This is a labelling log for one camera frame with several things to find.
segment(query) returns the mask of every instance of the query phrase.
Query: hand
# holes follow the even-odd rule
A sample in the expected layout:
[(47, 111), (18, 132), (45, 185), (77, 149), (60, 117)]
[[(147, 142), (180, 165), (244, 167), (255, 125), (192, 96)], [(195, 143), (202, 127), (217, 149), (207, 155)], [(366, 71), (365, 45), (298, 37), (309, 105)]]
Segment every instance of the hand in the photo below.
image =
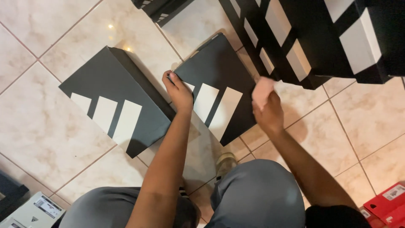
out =
[[(167, 75), (170, 76), (174, 84), (167, 78)], [(163, 73), (162, 81), (166, 86), (167, 93), (172, 99), (173, 104), (177, 108), (177, 113), (191, 113), (193, 110), (193, 96), (191, 95), (190, 89), (170, 70)]]
[(274, 136), (284, 130), (284, 112), (281, 108), (280, 97), (275, 91), (271, 92), (263, 111), (252, 102), (256, 122), (269, 136)]

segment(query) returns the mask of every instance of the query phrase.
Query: tile floor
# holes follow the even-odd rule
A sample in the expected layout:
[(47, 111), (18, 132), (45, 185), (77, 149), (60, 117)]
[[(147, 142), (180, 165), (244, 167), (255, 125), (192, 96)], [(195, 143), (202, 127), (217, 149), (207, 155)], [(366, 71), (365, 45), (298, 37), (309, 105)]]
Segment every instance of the tile floor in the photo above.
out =
[[(218, 0), (195, 0), (163, 28), (129, 0), (0, 3), (0, 169), (66, 209), (96, 187), (140, 186), (161, 142), (130, 159), (59, 90), (102, 47), (128, 50), (167, 101), (162, 73), (217, 32), (226, 35), (258, 78)], [(405, 180), (401, 78), (385, 85), (335, 78), (315, 91), (279, 82), (275, 89), (287, 131), (357, 205)], [(223, 148), (193, 115), (184, 177), (201, 208), (201, 227), (213, 214), (214, 161), (228, 151), (239, 162), (271, 159), (286, 167), (259, 127)]]

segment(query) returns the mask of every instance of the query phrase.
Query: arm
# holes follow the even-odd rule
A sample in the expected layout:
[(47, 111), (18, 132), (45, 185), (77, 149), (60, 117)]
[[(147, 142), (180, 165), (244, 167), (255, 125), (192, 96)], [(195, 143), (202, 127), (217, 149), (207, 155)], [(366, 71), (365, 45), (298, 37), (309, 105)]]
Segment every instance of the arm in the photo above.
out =
[[(168, 74), (174, 84), (167, 78)], [(177, 108), (177, 114), (146, 172), (126, 228), (173, 226), (187, 151), (193, 98), (175, 73), (166, 71), (162, 80)]]
[(255, 104), (253, 110), (257, 123), (286, 161), (311, 205), (346, 205), (358, 210), (339, 183), (284, 130), (284, 113), (275, 92), (262, 111)]

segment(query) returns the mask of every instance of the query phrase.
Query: leg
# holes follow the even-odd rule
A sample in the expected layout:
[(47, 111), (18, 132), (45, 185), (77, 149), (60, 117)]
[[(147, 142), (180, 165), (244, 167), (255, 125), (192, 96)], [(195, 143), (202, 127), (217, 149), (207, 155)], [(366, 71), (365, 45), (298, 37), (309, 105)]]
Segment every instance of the leg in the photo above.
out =
[(256, 159), (233, 168), (211, 196), (207, 227), (305, 226), (305, 208), (294, 176), (275, 161)]
[[(100, 187), (77, 199), (60, 228), (124, 228), (138, 198), (140, 187)], [(177, 200), (173, 227), (196, 224), (196, 210), (189, 199)]]

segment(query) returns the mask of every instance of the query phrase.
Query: person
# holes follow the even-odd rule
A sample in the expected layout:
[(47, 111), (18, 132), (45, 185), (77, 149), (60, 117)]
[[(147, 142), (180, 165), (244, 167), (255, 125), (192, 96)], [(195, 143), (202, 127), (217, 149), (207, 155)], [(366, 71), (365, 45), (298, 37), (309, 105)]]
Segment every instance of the person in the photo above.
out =
[[(199, 210), (180, 186), (193, 98), (175, 73), (166, 71), (162, 80), (177, 114), (142, 187), (91, 190), (72, 204), (61, 221), (61, 228), (197, 226)], [(214, 214), (205, 227), (369, 228), (345, 190), (285, 131), (279, 96), (272, 92), (262, 111), (252, 105), (257, 123), (291, 173), (275, 161), (255, 159), (238, 165), (231, 153), (221, 155), (216, 164), (217, 183), (211, 195)], [(306, 211), (299, 187), (312, 205)]]

